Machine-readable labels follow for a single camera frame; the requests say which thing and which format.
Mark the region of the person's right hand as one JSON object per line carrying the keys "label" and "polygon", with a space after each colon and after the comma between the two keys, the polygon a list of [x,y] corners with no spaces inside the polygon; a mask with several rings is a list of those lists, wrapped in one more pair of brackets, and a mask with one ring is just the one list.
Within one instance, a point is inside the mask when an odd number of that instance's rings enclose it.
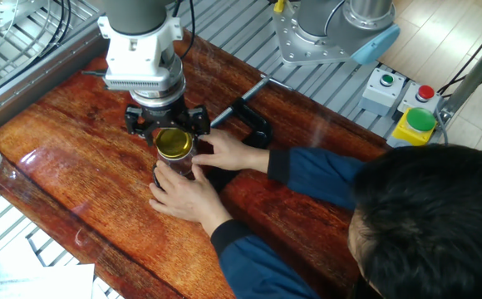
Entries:
{"label": "person's right hand", "polygon": [[212,154],[198,154],[193,164],[213,166],[225,170],[252,169],[261,173],[268,172],[270,151],[248,146],[224,130],[212,129],[200,140],[212,145]]}

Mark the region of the person's left hand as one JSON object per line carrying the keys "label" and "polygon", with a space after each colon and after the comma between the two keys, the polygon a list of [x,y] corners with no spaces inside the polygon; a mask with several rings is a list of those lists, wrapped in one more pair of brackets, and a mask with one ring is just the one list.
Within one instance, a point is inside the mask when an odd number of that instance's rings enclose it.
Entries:
{"label": "person's left hand", "polygon": [[216,228],[233,218],[203,170],[193,164],[192,173],[194,179],[187,179],[159,161],[154,174],[160,188],[155,183],[150,184],[154,198],[149,204],[157,212],[199,223],[211,236]]}

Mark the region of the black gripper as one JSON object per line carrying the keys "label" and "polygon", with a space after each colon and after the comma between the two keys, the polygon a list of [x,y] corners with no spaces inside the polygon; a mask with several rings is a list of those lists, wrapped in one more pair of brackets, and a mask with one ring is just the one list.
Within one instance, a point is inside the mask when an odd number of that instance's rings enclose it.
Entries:
{"label": "black gripper", "polygon": [[152,135],[156,128],[187,129],[192,135],[208,135],[211,130],[209,114],[205,105],[188,109],[184,97],[161,107],[139,107],[129,104],[125,108],[127,132],[145,139],[148,146],[154,145]]}

